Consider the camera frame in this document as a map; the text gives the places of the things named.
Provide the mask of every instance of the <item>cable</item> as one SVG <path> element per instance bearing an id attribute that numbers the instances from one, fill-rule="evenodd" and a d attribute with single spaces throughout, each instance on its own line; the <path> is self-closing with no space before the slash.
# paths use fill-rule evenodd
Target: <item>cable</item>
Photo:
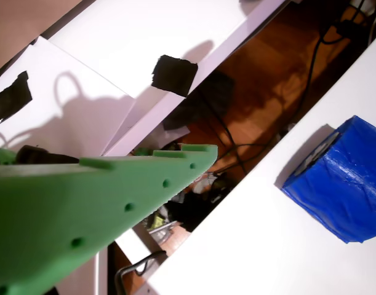
<path id="1" fill-rule="evenodd" d="M 365 0 L 361 0 L 359 6 L 357 6 L 357 7 L 355 7 L 355 6 L 353 6 L 352 4 L 349 3 L 349 6 L 351 6 L 351 7 L 353 7 L 353 8 L 356 9 L 356 11 L 354 12 L 352 18 L 350 19 L 352 22 L 356 19 L 356 17 L 358 17 L 359 14 L 362 14 L 362 15 L 364 16 L 365 20 L 364 20 L 363 22 L 366 21 L 367 16 L 365 15 L 365 13 L 364 13 L 363 11 L 361 11 L 361 7 L 363 6 L 364 1 L 365 1 Z M 322 37 L 321 39 L 322 39 L 322 43 L 325 44 L 325 45 L 332 45 L 332 44 L 338 43 L 338 42 L 344 40 L 344 38 L 345 38 L 345 37 L 341 36 L 341 37 L 339 37 L 339 38 L 336 39 L 336 40 L 333 40 L 333 41 L 326 41 L 326 40 L 324 40 L 324 35 L 323 35 L 323 37 Z"/>
<path id="2" fill-rule="evenodd" d="M 356 8 L 356 11 L 355 13 L 353 14 L 352 18 L 351 18 L 351 21 L 354 21 L 356 19 L 356 17 L 359 15 L 359 12 L 361 11 L 361 7 L 362 5 L 364 4 L 364 1 L 365 0 L 361 0 L 360 1 L 360 4 L 359 6 Z M 303 104 L 304 104 L 304 101 L 308 95 L 308 92 L 310 90 L 310 86 L 311 86 L 311 81 L 312 81 L 312 75 L 313 75 L 313 69 L 314 69 L 314 66 L 315 66 L 315 61 L 316 61 L 316 56 L 318 54 L 318 50 L 319 50 L 319 46 L 321 45 L 321 43 L 325 44 L 325 45 L 329 45 L 329 44 L 335 44 L 337 42 L 340 42 L 341 40 L 343 40 L 344 37 L 341 37 L 337 40 L 334 40 L 334 41 L 330 41 L 330 42 L 327 42 L 324 40 L 324 37 L 325 35 L 327 34 L 327 32 L 330 30 L 330 27 L 332 25 L 328 26 L 326 28 L 326 30 L 323 32 L 323 35 L 319 37 L 319 40 L 318 42 L 316 43 L 315 45 L 315 48 L 313 50 L 313 55 L 312 55 L 312 60 L 311 60 L 311 65 L 310 65 L 310 69 L 308 71 L 308 78 L 307 78 L 307 81 L 306 81 L 306 86 L 305 86 L 305 89 L 304 89 L 304 92 L 303 92 L 303 95 L 301 96 L 300 98 L 300 101 L 298 102 L 298 106 L 297 106 L 297 109 L 296 111 L 294 112 L 294 115 L 292 116 L 292 119 L 297 115 L 297 113 L 301 110 Z"/>
<path id="3" fill-rule="evenodd" d="M 229 131 L 229 129 L 227 128 L 226 124 L 224 123 L 224 121 L 222 120 L 222 118 L 218 115 L 218 113 L 216 112 L 216 110 L 211 106 L 211 104 L 207 101 L 206 99 L 206 96 L 205 94 L 202 92 L 202 90 L 198 87 L 197 88 L 198 92 L 200 93 L 200 96 L 204 102 L 204 104 L 210 109 L 210 111 L 212 112 L 212 114 L 215 116 L 215 118 L 217 118 L 217 120 L 219 121 L 220 125 L 222 125 L 223 129 L 225 129 L 225 131 L 227 132 L 228 136 L 229 136 L 229 139 L 231 141 L 231 144 L 233 145 L 233 147 L 236 146 L 236 143 L 234 142 L 234 139 L 233 137 L 231 136 L 231 133 Z M 237 158 L 237 161 L 238 161 L 238 164 L 241 166 L 241 169 L 242 171 L 244 172 L 245 175 L 248 175 L 248 172 L 247 170 L 245 169 L 245 166 L 244 166 L 244 163 L 242 162 L 238 152 L 236 151 L 236 158 Z"/>
<path id="4" fill-rule="evenodd" d="M 246 143 L 246 144 L 237 144 L 235 147 L 231 147 L 229 148 L 226 152 L 224 152 L 220 157 L 218 157 L 218 159 L 215 161 L 218 162 L 220 159 L 226 157 L 231 151 L 237 149 L 237 148 L 240 148 L 242 146 L 266 146 L 265 143 Z"/>
<path id="5" fill-rule="evenodd" d="M 256 159 L 257 157 L 259 157 L 259 156 L 260 156 L 265 150 L 267 150 L 268 146 L 270 146 L 270 144 L 271 144 L 271 142 L 272 142 L 273 140 L 274 140 L 274 138 L 270 139 L 270 141 L 265 145 L 265 147 L 264 147 L 259 153 L 257 153 L 257 154 L 254 155 L 253 157 L 250 157 L 250 158 L 244 160 L 243 163 L 250 162 L 250 161 Z M 232 169 L 232 168 L 235 168 L 235 167 L 238 167 L 238 166 L 239 166 L 239 164 L 232 164 L 232 165 L 229 165 L 229 166 L 227 166 L 227 167 L 223 167 L 223 168 L 221 168 L 221 169 L 219 169 L 219 170 L 217 170 L 217 171 L 214 171 L 214 175 L 217 176 L 217 175 L 219 175 L 220 173 L 223 173 L 223 172 L 225 172 L 225 171 L 227 171 L 227 170 L 229 170 L 229 169 Z"/>
<path id="6" fill-rule="evenodd" d="M 148 255 L 146 258 L 138 261 L 137 263 L 135 263 L 131 266 L 127 266 L 127 267 L 123 267 L 123 268 L 119 269 L 114 276 L 114 284 L 115 284 L 117 294 L 118 295 L 127 295 L 125 287 L 124 287 L 124 283 L 123 283 L 123 280 L 122 280 L 122 277 L 125 274 L 136 270 L 136 268 L 139 267 L 140 265 L 142 265 L 143 263 L 147 263 L 149 260 L 154 259 L 154 258 L 156 258 L 160 255 L 163 255 L 163 254 L 166 254 L 166 251 L 154 252 L 151 255 Z"/>
<path id="7" fill-rule="evenodd" d="M 222 143 L 222 146 L 226 147 L 226 144 L 222 141 L 222 139 L 219 137 L 218 133 L 215 131 L 215 129 L 212 127 L 212 125 L 210 124 L 210 122 L 207 120 L 207 118 L 205 116 L 202 117 L 203 120 L 206 122 L 207 126 L 211 129 L 212 133 L 215 134 L 215 136 L 218 138 L 219 142 Z"/>
<path id="8" fill-rule="evenodd" d="M 356 9 L 355 13 L 353 14 L 352 18 L 351 18 L 351 21 L 353 22 L 356 17 L 359 15 L 359 14 L 363 14 L 365 20 L 367 20 L 367 16 L 361 11 L 361 7 L 363 6 L 364 4 L 364 1 L 365 0 L 361 0 L 360 3 L 359 3 L 359 6 L 356 8 L 355 6 L 352 6 L 351 4 L 349 4 L 350 6 L 354 7 Z M 311 86 L 311 81 L 312 81 L 312 76 L 313 76 L 313 70 L 314 70 L 314 65 L 315 65 L 315 61 L 316 61 L 316 56 L 318 54 L 318 50 L 319 50 L 319 47 L 321 45 L 321 43 L 325 44 L 325 45 L 332 45 L 332 44 L 335 44 L 335 43 L 338 43 L 340 41 L 342 41 L 344 39 L 343 36 L 341 36 L 340 38 L 336 39 L 336 40 L 333 40 L 333 41 L 326 41 L 324 40 L 324 37 L 325 35 L 327 34 L 327 32 L 330 30 L 331 26 L 333 24 L 329 25 L 323 32 L 323 35 L 320 35 L 319 37 L 319 40 L 318 42 L 316 43 L 315 45 L 315 48 L 314 48 L 314 51 L 313 51 L 313 56 L 312 56 L 312 59 L 311 59 L 311 64 L 310 64 L 310 68 L 309 68 L 309 71 L 308 71 L 308 77 L 307 77 L 307 82 L 306 82 L 306 86 L 305 86 L 305 89 L 304 89 L 304 92 L 300 98 L 300 101 L 298 102 L 298 106 L 297 106 L 297 109 L 295 110 L 294 114 L 292 115 L 292 117 L 290 118 L 289 122 L 299 113 L 299 111 L 301 110 L 304 102 L 305 102 L 305 99 L 306 97 L 308 96 L 308 92 L 310 90 L 310 86 Z M 229 169 L 232 169 L 234 167 L 238 167 L 238 166 L 241 166 L 242 169 L 244 170 L 244 173 L 246 173 L 246 170 L 245 170 L 245 166 L 244 166 L 244 163 L 247 163 L 251 160 L 254 160 L 256 159 L 257 157 L 259 157 L 266 149 L 267 147 L 270 145 L 270 143 L 273 141 L 274 138 L 272 138 L 267 144 L 242 144 L 242 145 L 236 145 L 233 141 L 233 138 L 231 137 L 231 133 L 230 131 L 227 129 L 225 123 L 222 121 L 221 118 L 219 118 L 219 116 L 217 115 L 217 113 L 215 112 L 214 109 L 212 109 L 211 105 L 208 103 L 208 101 L 206 101 L 206 99 L 204 98 L 204 95 L 202 94 L 202 97 L 203 97 L 203 100 L 204 102 L 206 103 L 206 105 L 210 108 L 210 110 L 213 112 L 213 114 L 216 116 L 216 118 L 218 119 L 218 121 L 222 124 L 223 128 L 226 130 L 226 132 L 228 133 L 229 137 L 230 137 L 230 141 L 232 142 L 233 144 L 233 147 L 230 148 L 229 150 L 227 150 L 223 155 L 221 155 L 218 159 L 222 159 L 224 158 L 229 152 L 235 150 L 236 151 L 236 156 L 237 156 L 237 160 L 238 160 L 238 163 L 237 164 L 233 164 L 233 165 L 230 165 L 230 166 L 227 166 L 227 167 L 224 167 L 224 168 L 221 168 L 217 171 L 214 172 L 214 174 L 219 174 L 219 173 L 223 173 L 224 171 L 227 171 Z M 265 146 L 257 155 L 247 159 L 247 160 L 244 160 L 244 161 L 241 161 L 241 159 L 239 158 L 239 154 L 238 154 L 238 147 L 240 146 L 244 146 L 244 145 L 253 145 L 253 146 L 259 146 L 259 145 L 262 145 L 262 146 Z"/>

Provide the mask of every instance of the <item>blue tape roll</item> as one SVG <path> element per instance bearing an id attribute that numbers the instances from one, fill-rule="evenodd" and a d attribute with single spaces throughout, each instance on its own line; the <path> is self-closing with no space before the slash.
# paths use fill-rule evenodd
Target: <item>blue tape roll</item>
<path id="1" fill-rule="evenodd" d="M 354 116 L 319 147 L 282 191 L 345 243 L 375 237 L 376 128 Z"/>

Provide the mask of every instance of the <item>wooden floor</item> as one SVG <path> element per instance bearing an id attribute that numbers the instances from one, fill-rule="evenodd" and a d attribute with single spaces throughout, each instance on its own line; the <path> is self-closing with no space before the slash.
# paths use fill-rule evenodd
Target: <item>wooden floor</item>
<path id="1" fill-rule="evenodd" d="M 233 101 L 223 120 L 236 144 L 268 143 L 294 114 L 305 88 L 311 57 L 319 38 L 320 5 L 320 0 L 303 1 L 299 5 L 290 3 L 268 26 L 218 67 L 218 70 L 235 81 Z M 345 17 L 350 18 L 353 12 L 354 10 L 350 9 Z M 327 40 L 337 37 L 333 29 L 326 35 Z M 348 41 L 345 40 L 335 45 L 320 47 L 311 92 L 296 116 L 297 119 L 331 88 L 353 62 L 350 58 L 341 58 L 341 62 L 337 62 L 347 45 Z M 210 124 L 227 147 L 220 144 L 204 122 L 191 124 L 191 133 L 182 141 L 191 144 L 216 144 L 219 146 L 219 154 L 223 154 L 231 144 L 215 118 L 210 120 Z M 250 171 L 275 144 L 276 140 L 273 139 L 260 157 L 246 163 L 247 170 Z M 240 147 L 238 152 L 242 159 L 248 159 L 262 149 L 261 146 Z M 236 158 L 230 153 L 218 161 L 212 170 L 233 163 L 236 163 Z M 236 181 L 244 177 L 240 167 L 231 169 L 230 175 Z M 189 236 L 182 228 L 175 231 L 177 234 L 162 246 L 168 255 Z M 133 294 L 142 284 L 142 279 L 134 273 L 126 276 L 124 281 L 128 294 Z"/>

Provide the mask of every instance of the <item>green plastic part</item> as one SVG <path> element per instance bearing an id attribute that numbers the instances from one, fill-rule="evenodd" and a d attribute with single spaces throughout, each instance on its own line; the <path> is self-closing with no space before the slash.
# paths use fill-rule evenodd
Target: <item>green plastic part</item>
<path id="1" fill-rule="evenodd" d="M 16 153 L 7 149 L 0 149 L 0 165 L 13 165 Z"/>
<path id="2" fill-rule="evenodd" d="M 40 295 L 204 173 L 216 146 L 0 165 L 0 295 Z"/>

